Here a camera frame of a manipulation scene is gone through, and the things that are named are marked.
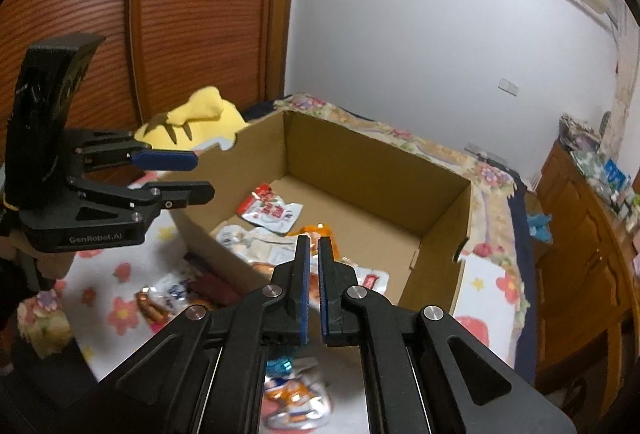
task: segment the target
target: wooden wardrobe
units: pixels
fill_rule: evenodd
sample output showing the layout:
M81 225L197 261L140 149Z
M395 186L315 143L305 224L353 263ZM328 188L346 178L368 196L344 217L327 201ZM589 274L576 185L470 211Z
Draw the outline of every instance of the wooden wardrobe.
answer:
M217 86L238 109L266 99L271 0L2 0L0 151L20 64L32 42L106 36L75 95L68 125L133 130ZM120 173L129 181L131 173Z

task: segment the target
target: metal screw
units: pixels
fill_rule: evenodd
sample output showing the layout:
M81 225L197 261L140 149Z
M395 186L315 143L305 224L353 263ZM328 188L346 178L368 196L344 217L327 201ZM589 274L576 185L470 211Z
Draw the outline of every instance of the metal screw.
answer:
M200 320L207 314L207 308L196 304L195 306L187 308L184 314L187 315L187 318L190 320Z
M427 306L422 313L425 318L433 321L440 320L444 316L444 311L437 306Z
M352 299L364 299L367 295L367 289L362 286L351 286L347 290L347 295Z
M262 294L270 299L279 297L282 294L282 288L277 284L267 284L262 288Z

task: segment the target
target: bed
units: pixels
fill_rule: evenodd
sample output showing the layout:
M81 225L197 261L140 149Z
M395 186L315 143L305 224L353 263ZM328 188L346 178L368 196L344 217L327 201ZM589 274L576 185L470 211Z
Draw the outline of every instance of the bed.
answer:
M482 333L474 331L475 322L470 322L468 319L490 322L493 320L492 315L502 316L501 324L489 324L492 332L500 331L493 335L501 338L500 345L489 345L489 347L513 367L523 379L532 384L537 355L534 306L536 290L524 208L526 188L519 175L501 165L480 163L469 156L418 138L408 132L350 114L306 94L294 95L277 102L260 103L244 111L242 115L245 120L251 121L276 109L305 112L367 133L453 170L475 184L478 189L474 196L476 210L472 220L471 236L461 254L465 260L463 283L467 280L470 285L476 284L474 286L476 288L480 284L478 281L484 277L484 286L491 287L494 293L504 297L505 302L497 305L511 306L513 311L496 313L496 308L492 305L484 311L486 314L484 316L470 317L471 313L465 311L462 317L464 320L462 320L455 314L458 311L456 307L454 316L478 337ZM220 145L225 147L230 146L231 143ZM181 257L183 246L181 247L171 235L169 231L171 225L168 215L159 217L150 228L145 244L134 247L138 248L133 252L136 258L144 257L145 254L140 253L142 248L150 252L156 247L160 247L164 252L175 248L174 257ZM158 242L161 236L164 236L162 244L162 241ZM129 249L105 250L101 255L104 258L99 259L81 257L77 259L78 266L100 260L100 265L109 266L105 268L104 274L110 277L118 261L127 255L132 255L132 252L127 250ZM154 256L156 254L151 252L149 255L148 265L157 264ZM495 272L500 274L498 278L495 278L494 270L501 270ZM43 428L61 408L80 398L95 385L96 381L113 370L152 334L145 328L136 328L131 330L134 335L129 335L127 341L122 342L124 337L107 335L105 328L95 327L92 322L92 316L95 317L95 314L85 313L85 308L88 307L78 305L81 300L82 285L74 279L74 269L72 269L66 280L62 303L76 334L76 340L65 348L62 354L49 356L44 360L37 359L29 346L19 342L14 356L18 370L0 380L0 402L15 405L10 407L15 422L27 420L34 427L41 425ZM480 294L479 290L469 288L465 290L461 287L456 306L462 306L462 302L466 299L468 301L466 308L477 308Z

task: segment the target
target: stuffed animal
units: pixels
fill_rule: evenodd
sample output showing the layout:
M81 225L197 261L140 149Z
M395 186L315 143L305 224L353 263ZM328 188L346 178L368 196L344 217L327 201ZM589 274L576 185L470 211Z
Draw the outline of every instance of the stuffed animal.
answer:
M215 87L206 86L191 94L187 103L151 118L135 138L154 149L191 150L216 137L233 140L246 126L236 106L222 99Z

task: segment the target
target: cardboard box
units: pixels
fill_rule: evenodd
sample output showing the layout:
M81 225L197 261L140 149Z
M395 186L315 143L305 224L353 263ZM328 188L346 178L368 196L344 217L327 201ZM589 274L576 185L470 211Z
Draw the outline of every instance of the cardboard box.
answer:
M542 205L540 204L539 199L536 197L536 194L533 192L527 192L524 194L524 206L529 215L535 215L537 213L545 213L542 209ZM541 240L535 239L531 237L531 249L533 250L533 258L536 264L538 261L546 254L549 250L551 250L552 245L546 242L542 242Z
M275 112L242 130L234 146L209 149L190 173L168 181L207 179L215 198L172 212L190 249L242 290L267 281L210 235L235 217L259 184L302 203L293 230L327 223L340 254L389 273L386 296L410 309L455 303L459 251L470 224L470 182L428 160L297 112Z

